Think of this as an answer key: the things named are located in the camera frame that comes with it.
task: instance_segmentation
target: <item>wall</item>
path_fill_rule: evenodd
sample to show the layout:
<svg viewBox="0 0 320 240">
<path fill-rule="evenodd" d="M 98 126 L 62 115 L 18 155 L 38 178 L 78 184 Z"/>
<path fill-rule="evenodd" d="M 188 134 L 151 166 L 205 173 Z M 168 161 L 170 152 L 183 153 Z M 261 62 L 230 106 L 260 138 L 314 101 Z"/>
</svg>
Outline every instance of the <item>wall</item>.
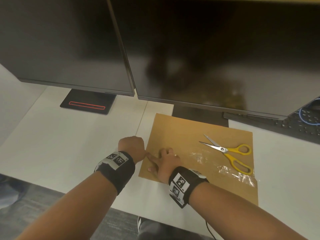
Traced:
<svg viewBox="0 0 320 240">
<path fill-rule="evenodd" d="M 0 64 L 0 146 L 46 87 L 20 82 Z"/>
</svg>

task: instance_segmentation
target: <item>keyboard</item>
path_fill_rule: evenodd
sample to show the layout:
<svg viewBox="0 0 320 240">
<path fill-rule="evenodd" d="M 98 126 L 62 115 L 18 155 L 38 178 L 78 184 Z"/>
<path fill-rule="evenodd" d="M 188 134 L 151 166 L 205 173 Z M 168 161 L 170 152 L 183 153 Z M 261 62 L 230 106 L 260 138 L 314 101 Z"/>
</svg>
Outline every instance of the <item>keyboard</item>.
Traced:
<svg viewBox="0 0 320 240">
<path fill-rule="evenodd" d="M 305 121 L 311 124 L 320 123 L 319 112 L 314 112 L 313 110 L 303 108 L 301 111 L 301 116 Z M 261 129 L 320 144 L 320 125 L 308 125 L 301 121 L 299 117 L 299 111 L 291 114 L 285 120 L 234 113 L 224 113 L 223 117 Z"/>
</svg>

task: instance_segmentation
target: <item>monitor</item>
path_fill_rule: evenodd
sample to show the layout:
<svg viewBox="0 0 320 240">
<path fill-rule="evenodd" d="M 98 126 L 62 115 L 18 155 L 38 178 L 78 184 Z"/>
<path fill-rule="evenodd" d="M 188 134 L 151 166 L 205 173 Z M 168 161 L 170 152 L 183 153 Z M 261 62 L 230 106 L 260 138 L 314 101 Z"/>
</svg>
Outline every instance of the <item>monitor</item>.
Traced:
<svg viewBox="0 0 320 240">
<path fill-rule="evenodd" d="M 111 0 L 139 99 L 284 119 L 320 94 L 320 6 Z"/>
<path fill-rule="evenodd" d="M 23 82 L 134 95 L 106 0 L 1 0 L 0 63 Z"/>
</svg>

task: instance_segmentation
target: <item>blue cable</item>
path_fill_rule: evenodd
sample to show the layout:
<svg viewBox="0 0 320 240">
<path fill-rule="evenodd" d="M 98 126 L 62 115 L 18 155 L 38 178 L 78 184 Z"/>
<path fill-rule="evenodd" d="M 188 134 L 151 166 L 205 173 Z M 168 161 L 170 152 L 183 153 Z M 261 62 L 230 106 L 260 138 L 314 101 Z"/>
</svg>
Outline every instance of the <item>blue cable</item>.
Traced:
<svg viewBox="0 0 320 240">
<path fill-rule="evenodd" d="M 301 119 L 304 123 L 306 123 L 306 124 L 308 124 L 308 125 L 320 125 L 320 123 L 312 124 L 312 123 L 309 123 L 309 122 L 305 121 L 304 119 L 302 119 L 301 110 L 302 110 L 302 108 L 299 109 L 299 117 L 300 117 L 300 119 Z"/>
</svg>

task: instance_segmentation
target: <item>brown cardboard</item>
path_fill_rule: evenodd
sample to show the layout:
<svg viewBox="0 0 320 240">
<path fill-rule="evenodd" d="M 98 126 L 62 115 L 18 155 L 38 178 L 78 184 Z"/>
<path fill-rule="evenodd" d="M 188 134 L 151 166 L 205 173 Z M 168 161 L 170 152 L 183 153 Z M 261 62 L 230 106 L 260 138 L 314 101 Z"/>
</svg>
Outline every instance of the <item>brown cardboard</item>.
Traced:
<svg viewBox="0 0 320 240">
<path fill-rule="evenodd" d="M 238 172 L 231 167 L 229 160 L 223 153 L 199 143 L 199 141 L 203 141 L 210 144 L 210 141 L 203 134 L 206 134 L 219 145 L 226 148 L 235 148 L 240 144 L 250 145 L 252 148 L 250 155 L 240 155 L 233 152 L 230 152 L 230 154 L 254 168 L 252 132 L 185 120 L 163 114 L 156 114 L 154 118 L 146 150 L 158 157 L 161 148 L 167 149 L 172 147 L 174 153 L 181 158 L 183 166 L 198 170 L 207 176 L 207 179 L 212 184 L 258 205 L 258 185 L 254 174 L 250 176 L 254 187 L 240 182 L 238 178 L 232 175 L 238 175 Z M 141 165 L 139 177 L 158 181 L 147 170 L 151 166 L 152 163 L 145 158 Z M 228 168 L 229 173 L 224 172 L 224 170 L 222 170 L 223 172 L 219 172 L 220 169 L 223 169 L 223 166 Z"/>
</svg>

